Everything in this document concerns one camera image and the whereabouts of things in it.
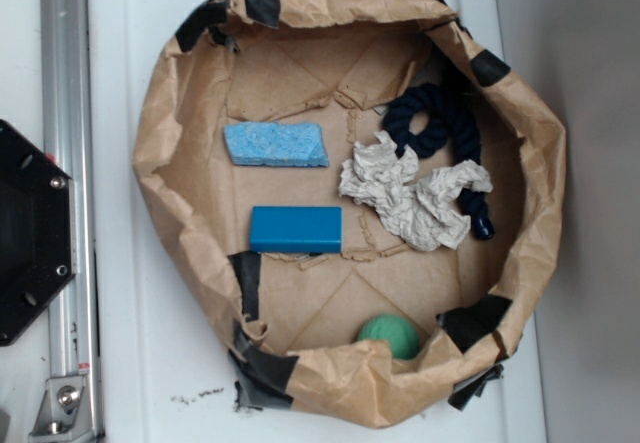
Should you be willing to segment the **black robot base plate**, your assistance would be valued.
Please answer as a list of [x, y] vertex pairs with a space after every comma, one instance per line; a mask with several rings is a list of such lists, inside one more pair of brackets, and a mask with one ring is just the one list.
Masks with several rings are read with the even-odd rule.
[[70, 178], [1, 122], [1, 345], [14, 344], [74, 276]]

